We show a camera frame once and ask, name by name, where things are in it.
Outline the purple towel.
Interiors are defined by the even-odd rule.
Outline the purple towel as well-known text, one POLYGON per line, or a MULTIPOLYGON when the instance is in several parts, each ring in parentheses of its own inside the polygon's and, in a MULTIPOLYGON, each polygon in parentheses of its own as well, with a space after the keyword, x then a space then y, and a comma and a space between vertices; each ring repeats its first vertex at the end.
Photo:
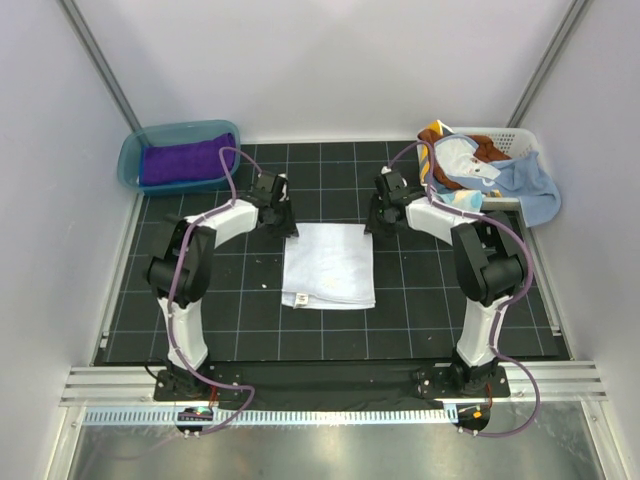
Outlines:
POLYGON ((231 133, 201 142, 147 147, 141 157, 139 183, 155 187, 223 178, 219 152, 224 147, 236 147, 231 133))

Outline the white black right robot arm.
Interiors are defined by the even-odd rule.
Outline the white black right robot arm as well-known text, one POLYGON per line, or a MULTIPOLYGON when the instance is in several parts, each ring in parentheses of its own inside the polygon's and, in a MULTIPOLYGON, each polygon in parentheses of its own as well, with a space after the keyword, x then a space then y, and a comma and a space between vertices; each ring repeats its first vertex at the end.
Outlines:
POLYGON ((409 229, 450 245, 459 288, 466 297, 462 334, 445 378, 460 395, 473 396, 495 378, 498 340, 506 311, 531 285, 530 255, 500 212, 465 212, 447 205, 401 174, 384 167, 374 180, 365 231, 409 229))

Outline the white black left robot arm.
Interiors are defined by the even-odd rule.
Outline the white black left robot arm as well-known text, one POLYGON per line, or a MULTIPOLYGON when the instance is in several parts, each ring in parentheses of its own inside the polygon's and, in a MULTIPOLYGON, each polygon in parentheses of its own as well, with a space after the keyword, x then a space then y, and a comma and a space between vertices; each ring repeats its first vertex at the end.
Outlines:
POLYGON ((168 336, 168 373, 190 400, 208 395, 209 350, 202 328, 202 300, 209 289, 215 250, 256 229, 275 238, 298 235, 284 173, 262 171, 242 195, 198 215, 169 215, 161 222, 145 271, 163 313, 168 336))

